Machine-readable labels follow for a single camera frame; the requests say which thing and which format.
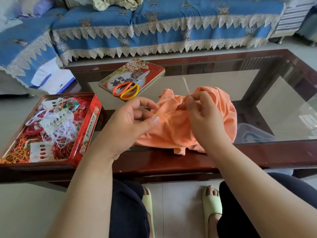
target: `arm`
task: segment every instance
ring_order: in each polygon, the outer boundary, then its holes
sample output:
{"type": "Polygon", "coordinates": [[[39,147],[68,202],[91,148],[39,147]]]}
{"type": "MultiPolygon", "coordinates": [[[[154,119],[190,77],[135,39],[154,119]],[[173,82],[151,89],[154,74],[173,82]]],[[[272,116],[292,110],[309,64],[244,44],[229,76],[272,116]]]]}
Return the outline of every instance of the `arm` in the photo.
{"type": "Polygon", "coordinates": [[[195,138],[212,157],[261,237],[313,237],[317,234],[317,210],[231,144],[220,112],[207,92],[192,94],[179,108],[187,108],[195,138]]]}
{"type": "Polygon", "coordinates": [[[159,108],[137,97],[114,112],[76,169],[47,238],[109,236],[112,163],[158,122],[140,105],[159,108]]]}

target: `open tin box filled with thread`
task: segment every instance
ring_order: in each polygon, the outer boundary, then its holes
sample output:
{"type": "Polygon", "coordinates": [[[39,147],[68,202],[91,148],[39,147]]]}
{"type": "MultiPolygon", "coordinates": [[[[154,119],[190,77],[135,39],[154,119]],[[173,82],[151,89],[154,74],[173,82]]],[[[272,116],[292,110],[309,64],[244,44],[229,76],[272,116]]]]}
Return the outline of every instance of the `open tin box filled with thread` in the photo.
{"type": "Polygon", "coordinates": [[[0,167],[77,167],[100,114],[94,93],[43,96],[0,154],[0,167]]]}

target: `black pants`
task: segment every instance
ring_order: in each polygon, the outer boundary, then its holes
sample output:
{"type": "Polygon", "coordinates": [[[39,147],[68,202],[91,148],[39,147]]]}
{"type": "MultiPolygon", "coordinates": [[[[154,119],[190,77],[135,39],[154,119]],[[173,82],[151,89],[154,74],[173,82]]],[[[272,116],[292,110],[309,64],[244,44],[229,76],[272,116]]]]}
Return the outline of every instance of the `black pants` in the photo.
{"type": "MultiPolygon", "coordinates": [[[[317,208],[317,190],[304,181],[280,173],[269,173],[296,196],[317,208]]],[[[259,237],[247,215],[223,181],[219,187],[223,213],[217,224],[219,238],[259,237]]],[[[113,180],[110,214],[110,238],[148,238],[150,234],[147,211],[142,203],[143,188],[135,182],[113,180]]]]}

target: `transparent plastic box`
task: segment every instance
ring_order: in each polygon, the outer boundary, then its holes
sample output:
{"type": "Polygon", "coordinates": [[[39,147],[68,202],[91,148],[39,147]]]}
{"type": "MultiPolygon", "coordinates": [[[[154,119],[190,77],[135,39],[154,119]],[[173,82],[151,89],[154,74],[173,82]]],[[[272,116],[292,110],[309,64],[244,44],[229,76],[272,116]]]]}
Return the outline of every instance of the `transparent plastic box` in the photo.
{"type": "Polygon", "coordinates": [[[237,126],[237,136],[234,144],[262,143],[277,141],[274,135],[271,135],[253,125],[239,123],[237,126]]]}

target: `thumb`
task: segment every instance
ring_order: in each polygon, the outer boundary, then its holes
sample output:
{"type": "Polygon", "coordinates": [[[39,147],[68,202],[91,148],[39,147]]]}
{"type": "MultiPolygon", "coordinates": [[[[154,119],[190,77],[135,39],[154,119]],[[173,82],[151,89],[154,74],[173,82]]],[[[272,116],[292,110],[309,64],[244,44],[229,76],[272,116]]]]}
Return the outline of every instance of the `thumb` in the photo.
{"type": "Polygon", "coordinates": [[[200,113],[198,111],[198,106],[193,97],[191,96],[188,97],[186,101],[186,107],[189,112],[189,118],[191,120],[196,119],[200,116],[200,113]]]}
{"type": "Polygon", "coordinates": [[[159,122],[159,117],[157,115],[146,119],[138,124],[134,124],[136,127],[136,134],[137,136],[141,136],[145,134],[146,132],[150,131],[152,128],[154,128],[159,122]]]}

